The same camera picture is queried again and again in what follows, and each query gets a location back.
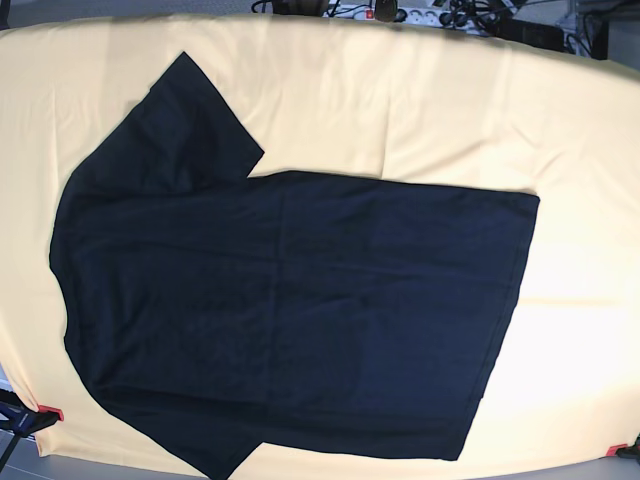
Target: yellow fabric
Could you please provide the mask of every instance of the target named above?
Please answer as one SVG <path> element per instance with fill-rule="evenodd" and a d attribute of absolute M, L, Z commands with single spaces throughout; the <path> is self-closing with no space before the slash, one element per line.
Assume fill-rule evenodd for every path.
<path fill-rule="evenodd" d="M 43 454 L 196 473 L 85 392 L 48 268 L 66 179 L 183 50 L 266 150 L 254 175 L 296 168 L 542 199 L 521 300 L 458 462 L 263 445 L 235 479 L 475 478 L 633 440 L 638 74 L 455 32 L 179 16 L 0 35 L 0 363 L 25 402 L 65 413 L 38 435 Z"/>

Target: black t-shirt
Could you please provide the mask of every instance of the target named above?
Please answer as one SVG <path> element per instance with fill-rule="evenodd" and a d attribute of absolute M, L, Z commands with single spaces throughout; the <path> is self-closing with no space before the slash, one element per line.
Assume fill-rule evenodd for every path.
<path fill-rule="evenodd" d="M 50 261 L 87 390 L 213 479 L 262 442 L 455 460 L 538 198 L 261 156 L 183 54 L 73 172 Z"/>

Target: black cable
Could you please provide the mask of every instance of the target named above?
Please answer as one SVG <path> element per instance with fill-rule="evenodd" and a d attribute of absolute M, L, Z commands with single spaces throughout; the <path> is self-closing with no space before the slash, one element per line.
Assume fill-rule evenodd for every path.
<path fill-rule="evenodd" d="M 336 0 L 336 3 L 333 4 L 333 10 L 331 10 L 331 13 L 329 13 L 329 11 L 327 10 L 327 14 L 329 15 L 329 17 L 336 16 L 336 10 L 338 9 L 338 5 L 340 5 L 340 0 Z"/>
<path fill-rule="evenodd" d="M 260 13 L 256 10 L 256 7 L 258 5 L 262 5 L 262 13 L 264 13 L 267 8 L 267 3 L 271 3 L 271 0 L 258 0 L 257 2 L 253 2 L 253 4 L 251 5 L 251 11 L 253 13 Z"/>
<path fill-rule="evenodd" d="M 347 10 L 341 10 L 336 13 L 329 14 L 330 17 L 335 17 L 336 15 L 344 15 L 345 13 L 353 12 L 354 10 L 358 10 L 359 8 L 371 8 L 368 4 L 363 3 L 362 5 L 358 5 L 356 7 L 348 8 Z"/>
<path fill-rule="evenodd" d="M 591 49 L 589 47 L 587 47 L 584 42 L 574 33 L 569 33 L 567 35 L 567 41 L 565 46 L 570 48 L 569 53 L 573 53 L 574 55 L 576 54 L 576 49 L 573 48 L 573 45 L 571 45 L 571 43 L 569 42 L 569 40 L 573 40 L 574 42 L 576 42 L 578 45 L 580 45 L 582 47 L 582 49 L 587 53 L 587 55 L 589 55 L 589 57 L 592 57 L 591 55 Z"/>
<path fill-rule="evenodd" d="M 501 7 L 501 8 L 496 8 L 494 10 L 491 10 L 490 12 L 487 12 L 487 13 L 482 13 L 480 15 L 474 15 L 474 16 L 470 17 L 470 19 L 474 20 L 474 19 L 478 19 L 478 18 L 485 18 L 485 17 L 488 17 L 490 15 L 496 15 L 498 13 L 502 13 L 502 12 L 506 12 L 506 11 L 512 11 L 514 8 L 516 10 L 520 10 L 521 8 L 528 7 L 528 6 L 531 6 L 531 5 L 541 5 L 543 3 L 557 3 L 557 2 L 562 2 L 562 1 L 563 0 L 537 0 L 535 2 L 527 2 L 527 3 L 525 3 L 523 5 L 520 5 L 520 6 L 514 5 L 512 7 Z"/>

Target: t-shirt sleeve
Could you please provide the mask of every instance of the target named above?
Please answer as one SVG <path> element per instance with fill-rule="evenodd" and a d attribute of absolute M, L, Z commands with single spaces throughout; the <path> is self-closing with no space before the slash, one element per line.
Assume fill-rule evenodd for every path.
<path fill-rule="evenodd" d="M 262 443 L 242 420 L 247 412 L 234 411 L 233 406 L 215 408 L 194 397 L 131 386 L 90 388 L 111 415 L 212 480 L 227 480 Z"/>
<path fill-rule="evenodd" d="M 263 153 L 207 76 L 182 53 L 73 172 L 65 196 L 189 193 L 245 179 Z"/>

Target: black object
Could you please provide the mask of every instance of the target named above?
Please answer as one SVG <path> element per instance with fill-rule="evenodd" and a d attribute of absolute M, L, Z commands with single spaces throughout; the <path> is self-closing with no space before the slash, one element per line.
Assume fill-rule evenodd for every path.
<path fill-rule="evenodd" d="M 0 0 L 0 30 L 9 28 L 9 10 L 11 10 L 11 0 Z"/>
<path fill-rule="evenodd" d="M 257 5 L 268 2 L 276 15 L 321 17 L 329 8 L 329 0 L 259 0 L 252 5 L 251 10 L 255 12 Z"/>
<path fill-rule="evenodd" d="M 396 14 L 396 18 L 393 20 L 394 23 L 403 23 L 409 15 L 404 8 L 399 8 L 398 13 Z"/>
<path fill-rule="evenodd" d="M 217 480 L 262 442 L 455 460 L 538 198 L 247 178 L 262 154 L 183 54 L 71 174 L 50 264 L 87 390 Z"/>
<path fill-rule="evenodd" d="M 640 465 L 640 436 L 638 436 L 636 442 L 630 447 L 619 448 L 616 450 L 616 456 L 619 458 L 635 460 L 638 462 L 638 465 Z"/>
<path fill-rule="evenodd" d="M 493 34 L 504 40 L 513 40 L 546 50 L 564 52 L 566 49 L 564 31 L 550 25 L 502 18 L 495 25 Z"/>
<path fill-rule="evenodd" d="M 393 22 L 398 14 L 398 0 L 376 0 L 373 16 L 380 22 Z"/>
<path fill-rule="evenodd" d="M 13 433 L 13 438 L 0 457 L 0 472 L 22 438 L 54 425 L 60 417 L 54 412 L 38 413 L 29 410 L 13 392 L 0 389 L 0 429 Z"/>

